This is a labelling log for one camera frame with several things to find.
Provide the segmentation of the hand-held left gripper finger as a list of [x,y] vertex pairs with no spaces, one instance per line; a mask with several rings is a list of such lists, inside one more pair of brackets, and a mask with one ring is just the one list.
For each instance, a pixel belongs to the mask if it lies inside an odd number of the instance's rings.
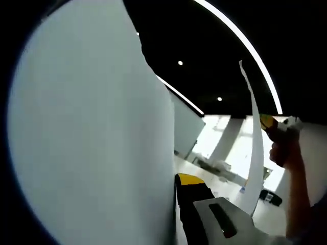
[[188,244],[290,244],[256,228],[252,217],[229,200],[214,197],[201,178],[178,173],[175,190]]

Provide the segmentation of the person's right hand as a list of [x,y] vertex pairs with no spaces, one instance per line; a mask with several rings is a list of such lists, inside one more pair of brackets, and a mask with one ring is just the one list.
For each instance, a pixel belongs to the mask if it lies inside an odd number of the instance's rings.
[[269,159],[289,171],[303,168],[299,132],[293,131],[290,135],[274,141],[269,152]]

